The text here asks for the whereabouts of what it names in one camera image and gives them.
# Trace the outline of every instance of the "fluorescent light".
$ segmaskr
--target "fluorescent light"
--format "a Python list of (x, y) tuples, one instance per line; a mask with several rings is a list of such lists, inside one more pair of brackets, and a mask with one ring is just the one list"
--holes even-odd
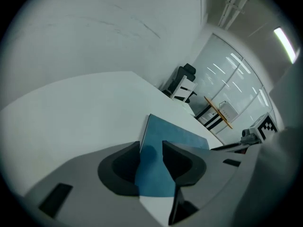
[(240, 59), (234, 55), (234, 53), (231, 53), (231, 56), (235, 58), (238, 63), (240, 63), (240, 65), (247, 71), (248, 74), (251, 73), (250, 70), (248, 70), (248, 68), (243, 64), (243, 62), (241, 62)]
[(274, 32), (278, 36), (282, 45), (284, 46), (284, 49), (286, 50), (290, 61), (292, 62), (292, 64), (294, 64), (296, 56), (295, 56), (295, 53), (294, 53), (294, 49), (292, 48), (288, 38), (286, 37), (286, 35), (284, 34), (284, 32), (281, 28), (276, 28), (274, 30)]
[(244, 74), (244, 73), (240, 70), (240, 68), (238, 68), (238, 71), (241, 72), (242, 75)]
[(266, 98), (265, 98), (265, 95), (264, 95), (263, 91), (260, 90), (260, 92), (261, 92), (261, 95), (262, 95), (262, 97), (263, 97), (263, 99), (264, 99), (265, 105), (268, 107), (268, 103), (267, 103), (267, 100), (266, 100)]
[(258, 99), (259, 99), (259, 102), (260, 102), (260, 103), (262, 104), (262, 106), (264, 107), (265, 105), (264, 105), (263, 101), (261, 100), (260, 95), (258, 95)]
[(240, 88), (237, 86), (237, 84), (235, 84), (234, 82), (232, 82), (236, 87), (237, 87), (237, 89), (240, 91), (240, 92), (242, 92), (241, 90), (240, 90)]
[(236, 64), (233, 62), (233, 60), (231, 59), (231, 58), (229, 58), (229, 57), (226, 57), (226, 59), (228, 60), (228, 62), (232, 65), (232, 68), (234, 68), (234, 69), (236, 69), (237, 68), (237, 66), (236, 66)]
[(226, 86), (228, 86), (228, 87), (229, 87), (229, 85), (228, 85), (228, 84), (227, 84), (225, 81), (223, 81), (223, 80), (222, 80), (222, 82), (224, 82), (224, 83), (226, 84)]
[(216, 64), (213, 64), (213, 65), (214, 65), (216, 68), (218, 68), (221, 72), (223, 72), (223, 73), (225, 74), (225, 72), (222, 71), (220, 67), (218, 67)]
[[(207, 67), (207, 69), (209, 69), (208, 67)], [(216, 74), (213, 70), (211, 70), (211, 69), (209, 69), (213, 74)]]
[(238, 74), (238, 76), (243, 80), (244, 79), (244, 77), (241, 75), (241, 73), (239, 73), (238, 71), (237, 71), (237, 74)]

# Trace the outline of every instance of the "black pad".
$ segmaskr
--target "black pad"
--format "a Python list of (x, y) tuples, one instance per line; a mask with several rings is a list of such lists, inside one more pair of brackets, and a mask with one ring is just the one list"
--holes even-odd
[(177, 187), (196, 184), (206, 171), (200, 157), (169, 143), (162, 142), (163, 162)]
[(134, 184), (136, 171), (140, 164), (140, 142), (136, 141), (103, 159), (98, 167), (101, 182), (118, 195), (139, 196)]
[(71, 192), (71, 189), (72, 186), (59, 183), (40, 204), (39, 209), (49, 217), (54, 218), (68, 194)]
[(199, 209), (189, 201), (185, 201), (180, 191), (180, 188), (176, 187), (174, 203), (169, 215), (169, 225), (178, 223), (181, 220), (196, 213)]

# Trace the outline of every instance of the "blue towel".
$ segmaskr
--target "blue towel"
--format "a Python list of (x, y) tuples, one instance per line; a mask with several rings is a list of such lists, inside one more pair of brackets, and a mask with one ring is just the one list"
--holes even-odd
[(140, 153), (135, 184), (141, 196), (173, 197), (175, 182), (163, 163), (162, 141), (209, 149), (207, 140), (150, 114)]

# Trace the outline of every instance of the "glass wall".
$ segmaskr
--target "glass wall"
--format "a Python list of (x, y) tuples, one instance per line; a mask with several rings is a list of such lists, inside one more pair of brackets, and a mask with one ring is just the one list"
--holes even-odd
[(195, 88), (197, 96), (190, 98), (190, 106), (194, 113), (198, 113), (201, 107), (207, 105), (204, 96), (212, 99), (217, 95), (234, 74), (242, 59), (225, 41), (215, 35), (211, 36), (193, 64), (196, 68), (195, 82), (198, 84)]
[[(193, 66), (196, 68), (198, 96), (190, 98), (190, 106), (197, 115), (206, 106), (204, 96), (219, 108), (229, 102), (238, 112), (230, 129), (221, 122), (212, 129), (224, 144), (241, 139), (243, 129), (250, 127), (261, 115), (270, 113), (276, 122), (270, 99), (249, 63), (225, 41), (212, 35)], [(199, 120), (206, 123), (214, 116), (210, 109)]]

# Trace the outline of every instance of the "office chair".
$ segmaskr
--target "office chair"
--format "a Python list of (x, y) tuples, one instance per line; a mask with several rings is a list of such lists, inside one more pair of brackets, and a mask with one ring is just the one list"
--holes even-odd
[[(172, 83), (169, 85), (168, 90), (164, 90), (162, 91), (166, 96), (171, 96), (172, 93), (174, 93), (174, 91), (176, 90), (178, 84), (180, 83), (180, 81), (182, 80), (183, 76), (186, 76), (188, 80), (190, 81), (194, 81), (196, 79), (195, 77), (195, 73), (196, 73), (196, 69), (194, 67), (192, 67), (190, 64), (186, 64), (185, 66), (180, 66), (178, 68), (178, 72), (176, 75), (176, 78), (173, 79)], [(187, 98), (187, 100), (185, 101), (186, 103), (189, 103), (190, 100), (189, 98), (193, 95), (197, 95), (197, 93), (192, 92), (189, 97)], [(176, 99), (179, 99), (181, 101), (183, 101), (183, 97), (176, 97)]]
[(186, 64), (184, 67), (180, 66), (178, 68), (177, 76), (169, 85), (168, 90), (173, 93), (176, 90), (180, 81), (182, 80), (183, 76), (186, 76), (187, 79), (190, 81), (194, 81), (196, 79), (195, 73), (196, 69), (189, 64)]

